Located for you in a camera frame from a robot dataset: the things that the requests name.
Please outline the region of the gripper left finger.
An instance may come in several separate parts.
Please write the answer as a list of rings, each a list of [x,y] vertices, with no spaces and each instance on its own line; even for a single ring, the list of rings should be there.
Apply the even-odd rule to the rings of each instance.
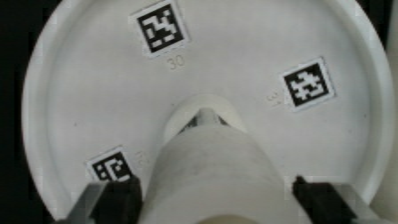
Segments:
[[[139,224],[144,205],[140,179],[87,184],[68,216],[55,224]]]

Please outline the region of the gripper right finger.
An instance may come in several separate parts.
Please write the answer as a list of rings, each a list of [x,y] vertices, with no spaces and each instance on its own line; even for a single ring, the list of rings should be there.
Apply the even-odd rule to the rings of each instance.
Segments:
[[[299,176],[291,193],[313,224],[386,224],[348,184],[309,182]]]

